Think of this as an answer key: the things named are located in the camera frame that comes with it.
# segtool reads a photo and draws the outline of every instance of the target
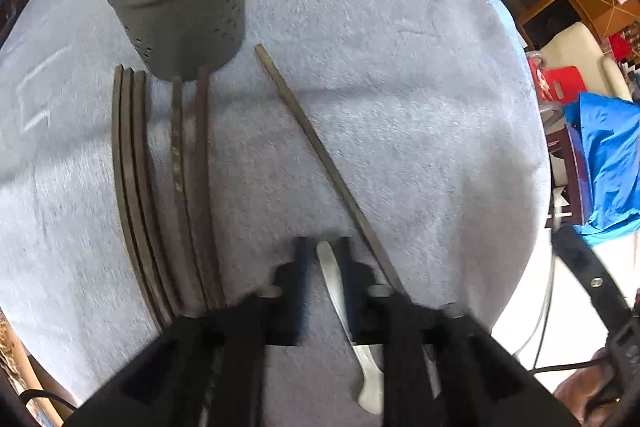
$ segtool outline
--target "white spoon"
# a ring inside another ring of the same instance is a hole
[[[335,312],[340,319],[342,329],[351,342],[351,333],[347,324],[347,313],[344,305],[344,295],[342,293],[342,279],[340,277],[340,267],[335,259],[334,249],[326,241],[321,241],[316,246],[316,253],[320,261],[320,268],[324,276],[324,283],[329,290],[329,298],[334,305]],[[371,414],[381,414],[384,397],[384,373],[379,370],[375,359],[371,354],[369,346],[355,346],[353,352],[362,368],[364,384],[358,397],[358,404],[365,411]]]

